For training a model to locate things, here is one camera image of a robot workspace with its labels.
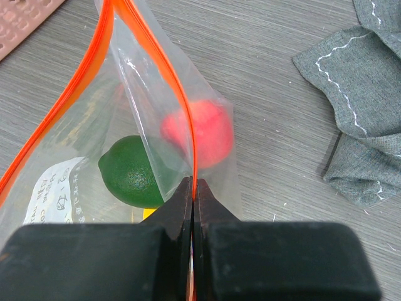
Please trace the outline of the grey cloth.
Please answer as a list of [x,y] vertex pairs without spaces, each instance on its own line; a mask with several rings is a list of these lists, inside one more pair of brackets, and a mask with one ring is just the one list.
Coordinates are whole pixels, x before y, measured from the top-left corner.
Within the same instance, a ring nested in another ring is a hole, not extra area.
[[331,103],[341,138],[324,180],[371,206],[400,193],[400,2],[355,1],[358,26],[296,55]]

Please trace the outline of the clear zip top bag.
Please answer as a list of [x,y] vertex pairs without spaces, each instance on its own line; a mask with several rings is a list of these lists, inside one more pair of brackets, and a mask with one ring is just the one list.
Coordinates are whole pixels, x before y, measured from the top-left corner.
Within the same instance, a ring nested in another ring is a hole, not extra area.
[[[190,275],[194,300],[193,204],[197,182],[236,218],[241,215],[235,142],[222,162],[199,169],[190,103],[233,107],[167,37],[146,1],[97,1],[95,34],[73,78],[1,179],[1,251],[32,224],[138,224],[145,208],[106,188],[98,161],[118,140],[139,135],[166,203],[192,179]],[[187,153],[160,133],[163,119],[182,110]]]

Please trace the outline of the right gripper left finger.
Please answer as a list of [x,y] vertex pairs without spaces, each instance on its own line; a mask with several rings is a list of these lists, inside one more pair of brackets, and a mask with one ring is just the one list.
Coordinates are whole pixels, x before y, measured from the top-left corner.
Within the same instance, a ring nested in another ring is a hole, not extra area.
[[32,224],[1,251],[2,300],[191,300],[192,179],[138,224]]

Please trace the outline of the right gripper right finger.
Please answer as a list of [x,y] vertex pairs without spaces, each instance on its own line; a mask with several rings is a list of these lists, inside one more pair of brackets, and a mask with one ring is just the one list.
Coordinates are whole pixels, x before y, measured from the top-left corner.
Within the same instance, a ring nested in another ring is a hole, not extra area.
[[236,218],[203,179],[193,204],[194,300],[380,300],[356,233],[333,222]]

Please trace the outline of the yellow pear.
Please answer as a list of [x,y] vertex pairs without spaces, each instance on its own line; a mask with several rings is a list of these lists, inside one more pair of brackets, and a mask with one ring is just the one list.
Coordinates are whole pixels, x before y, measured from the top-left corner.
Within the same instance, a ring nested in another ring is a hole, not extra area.
[[156,211],[156,209],[152,208],[145,208],[142,213],[142,219],[145,220],[147,219],[151,214],[153,214]]

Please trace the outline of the dark green avocado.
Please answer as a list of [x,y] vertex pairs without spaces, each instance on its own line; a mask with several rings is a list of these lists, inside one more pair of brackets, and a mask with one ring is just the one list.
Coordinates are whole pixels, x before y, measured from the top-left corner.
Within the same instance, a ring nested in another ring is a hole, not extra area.
[[142,139],[129,135],[116,141],[98,161],[106,188],[118,200],[136,208],[164,204]]

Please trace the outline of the red apple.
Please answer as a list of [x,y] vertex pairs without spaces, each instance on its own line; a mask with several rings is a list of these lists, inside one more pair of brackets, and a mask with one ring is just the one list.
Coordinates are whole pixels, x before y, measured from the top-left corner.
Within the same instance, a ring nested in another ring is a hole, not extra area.
[[[197,141],[199,169],[208,169],[228,157],[234,146],[232,119],[222,105],[211,100],[190,103]],[[184,127],[187,119],[182,110],[166,116],[161,125],[161,136],[187,153]]]

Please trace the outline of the pink plastic basket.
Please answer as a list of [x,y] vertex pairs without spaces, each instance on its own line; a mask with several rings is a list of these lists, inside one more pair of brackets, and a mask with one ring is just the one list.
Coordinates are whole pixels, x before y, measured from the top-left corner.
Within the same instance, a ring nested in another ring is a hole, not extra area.
[[53,14],[65,0],[1,0],[1,60]]

